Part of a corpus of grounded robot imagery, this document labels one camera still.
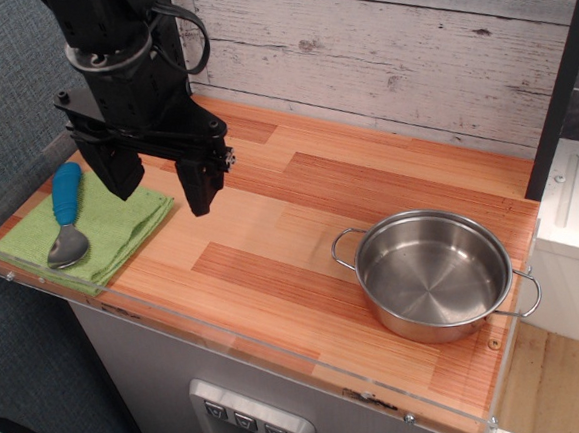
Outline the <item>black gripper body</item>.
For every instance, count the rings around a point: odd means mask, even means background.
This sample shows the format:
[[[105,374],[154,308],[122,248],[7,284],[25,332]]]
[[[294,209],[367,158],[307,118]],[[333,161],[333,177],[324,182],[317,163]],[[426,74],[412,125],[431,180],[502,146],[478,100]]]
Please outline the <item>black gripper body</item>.
[[[226,123],[199,106],[187,78],[160,59],[131,71],[84,76],[87,86],[53,98],[80,139],[176,162],[191,159],[209,171],[231,169],[235,155],[224,142]]]

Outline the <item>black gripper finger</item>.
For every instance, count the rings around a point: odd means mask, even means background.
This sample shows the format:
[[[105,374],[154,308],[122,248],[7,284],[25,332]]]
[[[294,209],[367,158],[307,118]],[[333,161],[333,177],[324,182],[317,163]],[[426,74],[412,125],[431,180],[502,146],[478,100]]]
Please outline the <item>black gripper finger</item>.
[[[224,187],[224,173],[201,159],[179,160],[175,168],[192,213],[196,217],[208,214],[214,197]]]
[[[127,200],[140,185],[145,171],[142,159],[133,150],[114,144],[77,141],[82,157],[109,192]]]

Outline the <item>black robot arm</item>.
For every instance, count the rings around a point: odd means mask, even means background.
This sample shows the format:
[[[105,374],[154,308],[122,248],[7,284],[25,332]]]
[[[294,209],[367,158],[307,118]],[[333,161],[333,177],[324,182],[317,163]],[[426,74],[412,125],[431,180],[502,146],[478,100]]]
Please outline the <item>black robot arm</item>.
[[[209,213],[235,155],[226,123],[192,99],[188,79],[204,70],[210,44],[186,65],[177,23],[203,31],[200,18],[171,0],[42,2],[86,82],[55,96],[84,161],[122,200],[143,179],[142,155],[174,162],[193,214]]]

